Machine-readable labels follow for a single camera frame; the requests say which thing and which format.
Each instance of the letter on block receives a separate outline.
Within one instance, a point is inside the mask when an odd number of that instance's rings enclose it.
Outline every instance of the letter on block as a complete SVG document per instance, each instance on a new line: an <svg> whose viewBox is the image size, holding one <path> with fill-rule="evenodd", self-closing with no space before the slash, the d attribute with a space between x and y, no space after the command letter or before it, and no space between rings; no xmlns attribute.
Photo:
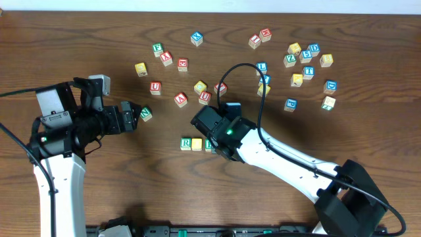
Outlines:
<svg viewBox="0 0 421 237"><path fill-rule="evenodd" d="M140 117L146 122L152 118L152 113L148 110L148 108L144 107L140 112Z"/></svg>
<svg viewBox="0 0 421 237"><path fill-rule="evenodd" d="M174 101L178 105L178 107L183 107L187 105L187 97L183 93L179 93L175 98Z"/></svg>
<svg viewBox="0 0 421 237"><path fill-rule="evenodd" d="M269 76L269 75L264 75L264 81L266 82L266 85L269 85L271 78L272 77ZM263 85L263 79L262 78L260 78L260 81L259 81L259 86L261 86L261 85Z"/></svg>
<svg viewBox="0 0 421 237"><path fill-rule="evenodd" d="M265 95L265 96L267 96L267 95L268 95L269 91L270 91L270 86L266 85L266 95ZM259 96L263 96L263 85L261 85L261 86L259 87L259 89L257 90L257 94L258 94Z"/></svg>
<svg viewBox="0 0 421 237"><path fill-rule="evenodd" d="M166 51L162 55L159 55L159 57L161 58L161 61L164 64L164 66L172 64L172 57L170 52Z"/></svg>
<svg viewBox="0 0 421 237"><path fill-rule="evenodd" d="M180 141L180 148L182 151L191 150L191 138L182 138Z"/></svg>
<svg viewBox="0 0 421 237"><path fill-rule="evenodd" d="M312 59L311 52L309 50L303 50L300 53L300 62L301 63L309 63Z"/></svg>
<svg viewBox="0 0 421 237"><path fill-rule="evenodd" d="M285 111L292 112L297 108L297 100L296 99L287 99L285 102Z"/></svg>
<svg viewBox="0 0 421 237"><path fill-rule="evenodd" d="M201 43L203 43L203 36L199 32L194 32L190 37L191 42L193 45L199 46Z"/></svg>
<svg viewBox="0 0 421 237"><path fill-rule="evenodd" d="M263 29L260 31L259 37L262 39L262 42L269 41L272 37L272 32L269 30L269 28Z"/></svg>
<svg viewBox="0 0 421 237"><path fill-rule="evenodd" d="M301 52L301 47L298 43L293 43L288 47L288 53L298 56Z"/></svg>
<svg viewBox="0 0 421 237"><path fill-rule="evenodd" d="M162 46L161 43L154 43L152 45L152 50L153 50L153 54L155 55L155 57L159 57L159 55L164 53L164 47Z"/></svg>
<svg viewBox="0 0 421 237"><path fill-rule="evenodd" d="M304 80L311 80L314 76L314 67L312 66L305 66L303 68L303 79Z"/></svg>
<svg viewBox="0 0 421 237"><path fill-rule="evenodd" d="M307 48L307 50L310 50L311 56L313 56L313 57L317 56L320 52L320 48L318 46L318 43L310 44L309 47Z"/></svg>
<svg viewBox="0 0 421 237"><path fill-rule="evenodd" d="M260 45L260 43L262 43L262 40L256 34L251 36L249 40L250 47L252 47L253 49L256 49Z"/></svg>
<svg viewBox="0 0 421 237"><path fill-rule="evenodd" d="M191 150L192 151L202 150L202 138L193 138L191 140Z"/></svg>
<svg viewBox="0 0 421 237"><path fill-rule="evenodd" d="M332 81L332 80L328 80L325 84L324 84L324 93L328 93L328 94L333 94L336 92L336 87L337 87L337 83Z"/></svg>
<svg viewBox="0 0 421 237"><path fill-rule="evenodd" d="M291 86L300 87L302 83L303 83L302 74L292 74Z"/></svg>
<svg viewBox="0 0 421 237"><path fill-rule="evenodd" d="M218 93L218 86L219 86L219 83L218 83L218 84L216 84L216 85L213 87L213 90L215 91L215 93ZM221 84L221 88L219 89L219 96L224 95L224 94L226 93L227 89L228 89L228 87L225 85L225 83L222 83L222 84Z"/></svg>
<svg viewBox="0 0 421 237"><path fill-rule="evenodd" d="M297 62L297 59L295 59L294 54L286 55L284 58L285 67L294 66L296 62Z"/></svg>
<svg viewBox="0 0 421 237"><path fill-rule="evenodd" d="M336 99L334 99L330 96L326 96L323 100L323 103L322 103L322 109L332 110L333 107L335 106L335 101L336 101Z"/></svg>
<svg viewBox="0 0 421 237"><path fill-rule="evenodd" d="M151 94L153 95L160 95L162 92L161 83L160 82L151 82Z"/></svg>
<svg viewBox="0 0 421 237"><path fill-rule="evenodd" d="M208 139L205 140L205 151L212 151L212 145Z"/></svg>
<svg viewBox="0 0 421 237"><path fill-rule="evenodd" d="M195 92L200 95L202 92L205 92L207 89L207 86L202 81L198 81L194 87Z"/></svg>
<svg viewBox="0 0 421 237"><path fill-rule="evenodd" d="M257 63L256 64L257 68L260 69L262 71L263 74L266 74L268 72L268 64L265 62L261 62L261 63ZM258 70L256 70L256 75L260 76L260 73L258 72Z"/></svg>
<svg viewBox="0 0 421 237"><path fill-rule="evenodd" d="M209 101L211 101L211 93L202 92L199 96L199 103L201 103L203 105L208 105Z"/></svg>
<svg viewBox="0 0 421 237"><path fill-rule="evenodd" d="M136 69L137 75L139 77L147 75L145 63L138 63L134 65L134 68Z"/></svg>
<svg viewBox="0 0 421 237"><path fill-rule="evenodd" d="M189 63L187 59L178 59L178 70L180 72L187 72L188 64Z"/></svg>
<svg viewBox="0 0 421 237"><path fill-rule="evenodd" d="M332 65L332 63L334 63L334 58L331 54L322 55L322 57L320 58L320 66L322 67L328 67Z"/></svg>

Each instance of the white wall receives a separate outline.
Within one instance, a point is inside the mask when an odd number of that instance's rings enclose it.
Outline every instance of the white wall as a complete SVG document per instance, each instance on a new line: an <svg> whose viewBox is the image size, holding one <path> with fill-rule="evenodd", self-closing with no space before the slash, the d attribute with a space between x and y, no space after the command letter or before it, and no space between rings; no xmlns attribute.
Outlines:
<svg viewBox="0 0 421 237"><path fill-rule="evenodd" d="M1 0L3 10L421 14L421 0Z"/></svg>

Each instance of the alphabet block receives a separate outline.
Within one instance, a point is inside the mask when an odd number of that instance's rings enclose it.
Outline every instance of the alphabet block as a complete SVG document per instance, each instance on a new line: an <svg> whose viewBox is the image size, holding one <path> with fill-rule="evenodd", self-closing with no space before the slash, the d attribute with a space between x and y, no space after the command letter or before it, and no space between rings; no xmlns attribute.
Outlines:
<svg viewBox="0 0 421 237"><path fill-rule="evenodd" d="M264 75L264 81L266 82L266 85L269 85L271 78L272 77L269 76L269 75ZM261 86L261 85L263 85L263 79L262 78L260 78L260 82L259 82L259 86Z"/></svg>
<svg viewBox="0 0 421 237"><path fill-rule="evenodd" d="M203 35L199 32L194 32L190 37L191 42L193 45L199 46L201 43L203 43Z"/></svg>
<svg viewBox="0 0 421 237"><path fill-rule="evenodd" d="M213 87L213 90L215 91L215 93L218 93L218 86L219 86L219 83L218 84L216 84L214 87ZM222 95L224 95L225 93L226 93L226 91L228 90L228 87L225 85L225 83L222 83L221 84L221 88L219 89L219 96L222 96Z"/></svg>
<svg viewBox="0 0 421 237"><path fill-rule="evenodd" d="M272 37L272 32L269 30L269 28L263 29L260 31L259 37L262 39L262 42L269 41Z"/></svg>
<svg viewBox="0 0 421 237"><path fill-rule="evenodd" d="M193 138L191 140L191 150L192 151L202 150L202 138Z"/></svg>
<svg viewBox="0 0 421 237"><path fill-rule="evenodd" d="M179 93L176 97L174 97L174 101L180 108L187 105L187 97L183 93Z"/></svg>
<svg viewBox="0 0 421 237"><path fill-rule="evenodd" d="M258 69L262 71L263 74L266 74L266 72L268 71L268 64L265 62L257 63L256 66ZM258 72L258 70L256 70L256 75L260 76L260 73Z"/></svg>
<svg viewBox="0 0 421 237"><path fill-rule="evenodd" d="M328 80L325 84L324 84L324 93L328 93L328 94L333 94L336 92L336 87L337 87L337 83L332 81L332 80Z"/></svg>
<svg viewBox="0 0 421 237"><path fill-rule="evenodd" d="M212 145L208 139L205 140L205 151L212 151Z"/></svg>
<svg viewBox="0 0 421 237"><path fill-rule="evenodd" d="M207 86L202 81L198 81L196 85L194 86L195 92L200 95L202 92L205 92L207 89Z"/></svg>
<svg viewBox="0 0 421 237"><path fill-rule="evenodd" d="M332 65L332 63L334 63L334 58L331 54L322 55L322 57L320 58L320 66L322 67L328 67Z"/></svg>
<svg viewBox="0 0 421 237"><path fill-rule="evenodd" d="M270 91L270 86L266 85L266 95L265 95L265 96L267 96L267 95L268 95L269 91ZM259 96L263 96L263 84L262 84L262 85L259 87L259 89L257 90L257 94L258 94Z"/></svg>
<svg viewBox="0 0 421 237"><path fill-rule="evenodd" d="M301 52L301 47L298 43L293 43L288 47L288 53L298 56Z"/></svg>
<svg viewBox="0 0 421 237"><path fill-rule="evenodd" d="M307 50L310 50L311 56L313 56L313 57L317 56L320 52L320 48L318 46L318 43L310 44L309 47L307 48Z"/></svg>
<svg viewBox="0 0 421 237"><path fill-rule="evenodd" d="M314 67L312 66L305 66L303 68L303 79L304 80L311 80L314 76Z"/></svg>
<svg viewBox="0 0 421 237"><path fill-rule="evenodd" d="M188 64L187 59L178 59L178 71L187 72Z"/></svg>
<svg viewBox="0 0 421 237"><path fill-rule="evenodd" d="M262 40L256 34L251 36L249 40L250 47L252 47L253 49L256 49L260 45L260 43L262 43Z"/></svg>
<svg viewBox="0 0 421 237"><path fill-rule="evenodd" d="M191 138L182 138L180 141L180 148L182 151L191 150Z"/></svg>
<svg viewBox="0 0 421 237"><path fill-rule="evenodd" d="M322 103L322 109L332 110L333 107L335 106L335 101L336 101L336 99L334 99L330 96L326 96L323 100L323 103Z"/></svg>
<svg viewBox="0 0 421 237"><path fill-rule="evenodd" d="M140 117L143 119L143 121L148 121L149 119L152 118L152 113L150 112L150 110L148 110L148 108L144 107L141 111L140 111Z"/></svg>
<svg viewBox="0 0 421 237"><path fill-rule="evenodd" d="M134 65L134 68L136 69L137 75L139 77L147 75L145 63L138 63Z"/></svg>
<svg viewBox="0 0 421 237"><path fill-rule="evenodd" d="M300 53L300 62L301 63L309 63L312 59L311 52L309 50L303 50Z"/></svg>
<svg viewBox="0 0 421 237"><path fill-rule="evenodd" d="M163 54L159 55L159 57L161 58L161 61L164 64L164 66L172 64L172 57L170 52L166 51Z"/></svg>
<svg viewBox="0 0 421 237"><path fill-rule="evenodd" d="M209 101L211 101L211 93L202 92L199 96L199 103L201 103L203 105L208 105Z"/></svg>
<svg viewBox="0 0 421 237"><path fill-rule="evenodd" d="M285 102L285 111L293 112L297 108L297 100L288 98Z"/></svg>
<svg viewBox="0 0 421 237"><path fill-rule="evenodd" d="M292 74L291 86L300 87L302 83L303 83L302 74Z"/></svg>
<svg viewBox="0 0 421 237"><path fill-rule="evenodd" d="M159 57L159 55L164 53L164 47L162 46L161 43L154 43L152 45L152 50L153 50L153 54L155 55L155 57Z"/></svg>
<svg viewBox="0 0 421 237"><path fill-rule="evenodd" d="M284 57L284 65L285 65L285 67L294 66L296 62L297 62L297 59L295 59L294 54L286 55Z"/></svg>
<svg viewBox="0 0 421 237"><path fill-rule="evenodd" d="M160 82L151 82L150 88L151 94L153 95L160 95L162 92L161 83Z"/></svg>

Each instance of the green block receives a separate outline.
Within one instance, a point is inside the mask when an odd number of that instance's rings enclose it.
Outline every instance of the green block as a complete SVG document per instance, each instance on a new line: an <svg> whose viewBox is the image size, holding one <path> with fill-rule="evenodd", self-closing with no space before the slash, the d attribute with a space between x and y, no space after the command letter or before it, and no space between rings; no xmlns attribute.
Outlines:
<svg viewBox="0 0 421 237"><path fill-rule="evenodd" d="M180 141L180 148L182 151L191 150L191 138L182 138Z"/></svg>
<svg viewBox="0 0 421 237"><path fill-rule="evenodd" d="M186 230L179 230L178 231L178 237L187 237L187 231Z"/></svg>
<svg viewBox="0 0 421 237"><path fill-rule="evenodd" d="M162 44L161 43L154 43L152 45L152 49L153 49L154 52L163 51L164 50L164 48L162 47Z"/></svg>
<svg viewBox="0 0 421 237"><path fill-rule="evenodd" d="M140 112L140 117L144 119L150 114L151 112L146 107L144 107L142 111Z"/></svg>
<svg viewBox="0 0 421 237"><path fill-rule="evenodd" d="M212 145L208 139L205 140L205 151L212 151Z"/></svg>
<svg viewBox="0 0 421 237"><path fill-rule="evenodd" d="M297 59L295 59L295 56L294 55L287 55L287 61L289 62L289 63L291 63L291 62L295 62Z"/></svg>

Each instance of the wooden table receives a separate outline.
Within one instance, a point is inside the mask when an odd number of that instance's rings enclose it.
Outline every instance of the wooden table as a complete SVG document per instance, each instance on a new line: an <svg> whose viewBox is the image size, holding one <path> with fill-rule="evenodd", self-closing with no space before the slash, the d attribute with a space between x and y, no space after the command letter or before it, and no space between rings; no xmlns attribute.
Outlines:
<svg viewBox="0 0 421 237"><path fill-rule="evenodd" d="M182 14L5 12L0 18L0 93L106 74L106 105L129 100L149 106L153 118L133 134L109 136L87 157L84 199L87 224L128 215L139 224L270 225L316 224L312 203L270 173L229 163L204 151L180 151L180 138L202 137L190 120L202 107L193 86L213 87L235 64L266 61L272 76L262 127L275 138L314 157L342 165L362 164L409 226L421 234L421 18L339 14ZM247 44L269 27L273 36L256 50ZM194 31L204 34L199 47ZM162 42L174 60L189 59L189 71L164 67L152 52ZM289 79L303 66L285 68L289 44L319 43L334 64L315 66L300 88ZM138 78L134 65L149 75ZM257 120L260 97L252 68L226 79L222 101L238 101ZM338 82L332 111L320 108L323 85ZM149 93L160 81L162 96ZM211 104L216 104L213 90ZM174 96L188 104L178 108ZM288 98L298 100L293 113ZM41 114L33 93L0 99L1 122L28 141ZM24 152L0 133L0 236L38 236L39 198L33 168ZM391 213L383 218L399 229Z"/></svg>

